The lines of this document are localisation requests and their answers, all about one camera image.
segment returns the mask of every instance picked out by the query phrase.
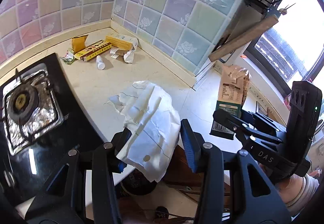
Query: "wooden stick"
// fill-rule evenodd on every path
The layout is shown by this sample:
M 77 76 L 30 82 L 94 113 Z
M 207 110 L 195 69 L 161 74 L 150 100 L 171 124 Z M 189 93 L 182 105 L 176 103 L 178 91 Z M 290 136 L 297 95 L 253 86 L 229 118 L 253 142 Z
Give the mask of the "wooden stick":
M 270 29 L 276 23 L 278 23 L 278 18 L 276 15 L 271 15 L 261 20 L 246 32 L 242 33 L 235 39 L 226 42 L 224 45 L 212 52 L 209 55 L 210 61 L 216 61 L 228 53 L 231 53 L 232 51 L 237 50 L 248 42 L 254 40 L 255 38 L 260 37 L 265 31 Z

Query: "white bottle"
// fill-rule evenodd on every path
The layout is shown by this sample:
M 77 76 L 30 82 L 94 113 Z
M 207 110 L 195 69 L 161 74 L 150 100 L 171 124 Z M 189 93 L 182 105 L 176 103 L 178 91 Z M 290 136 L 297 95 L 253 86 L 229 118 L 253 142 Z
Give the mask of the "white bottle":
M 103 70 L 105 68 L 105 64 L 102 61 L 102 58 L 101 58 L 100 55 L 97 56 L 96 62 L 97 62 L 97 67 L 98 67 L 99 70 Z

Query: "white countertop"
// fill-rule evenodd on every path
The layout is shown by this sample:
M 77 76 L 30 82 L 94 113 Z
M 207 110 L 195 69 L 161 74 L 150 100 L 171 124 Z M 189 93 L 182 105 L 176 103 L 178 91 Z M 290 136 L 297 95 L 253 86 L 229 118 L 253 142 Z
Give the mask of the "white countertop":
M 105 29 L 91 32 L 85 44 L 90 45 L 104 39 L 105 35 Z M 54 52 L 64 56 L 69 47 L 71 40 L 57 44 L 29 58 L 18 66 L 18 70 Z M 118 94 L 134 81 L 148 80 L 161 86 L 171 95 L 172 105 L 179 112 L 180 118 L 187 118 L 192 130 L 201 133 L 205 141 L 213 143 L 223 151 L 236 153 L 241 149 L 242 145 L 237 139 L 231 141 L 209 135 L 220 82 L 220 75 L 215 70 L 207 74 L 207 79 L 195 91 L 140 48 L 135 53 L 132 64 L 126 64 L 122 59 L 111 58 L 109 52 L 104 52 L 101 57 L 106 65 L 104 70 L 97 69 L 95 59 L 89 62 L 75 61 L 71 65 L 60 62 L 81 108 L 104 141 L 110 141 L 115 133 L 124 129 L 124 119 L 112 105 L 107 104 L 108 97 Z M 0 84 L 13 75 L 14 70 L 0 79 Z M 256 98 L 249 93 L 243 108 L 255 111 L 255 105 Z M 132 170 L 133 167 L 128 165 L 122 174 L 114 174 L 114 183 L 119 183 Z M 91 175 L 87 172 L 86 205 L 92 201 L 90 182 Z M 24 209 L 19 209 L 22 215 L 30 203 L 28 202 Z

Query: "stove burner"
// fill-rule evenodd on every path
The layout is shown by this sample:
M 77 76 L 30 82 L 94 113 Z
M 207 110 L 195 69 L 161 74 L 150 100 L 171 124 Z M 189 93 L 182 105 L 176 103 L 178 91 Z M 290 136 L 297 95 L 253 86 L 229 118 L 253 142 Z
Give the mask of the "stove burner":
M 38 106 L 38 92 L 29 84 L 19 85 L 9 99 L 8 114 L 18 125 L 28 122 Z

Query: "metal bolt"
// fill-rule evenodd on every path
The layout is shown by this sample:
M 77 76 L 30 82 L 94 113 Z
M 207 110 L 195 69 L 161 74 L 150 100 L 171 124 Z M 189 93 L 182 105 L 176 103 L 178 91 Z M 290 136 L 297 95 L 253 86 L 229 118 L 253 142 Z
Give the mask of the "metal bolt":
M 213 147 L 213 144 L 211 144 L 210 142 L 205 142 L 202 146 L 206 149 L 210 149 Z
M 240 154 L 241 156 L 247 156 L 248 151 L 246 151 L 245 149 L 241 149 L 241 150 L 239 151 L 239 154 Z
M 75 149 L 71 149 L 69 152 L 68 152 L 69 156 L 75 156 L 77 154 L 77 150 Z
M 107 142 L 103 144 L 104 149 L 110 149 L 113 147 L 113 144 L 111 142 Z

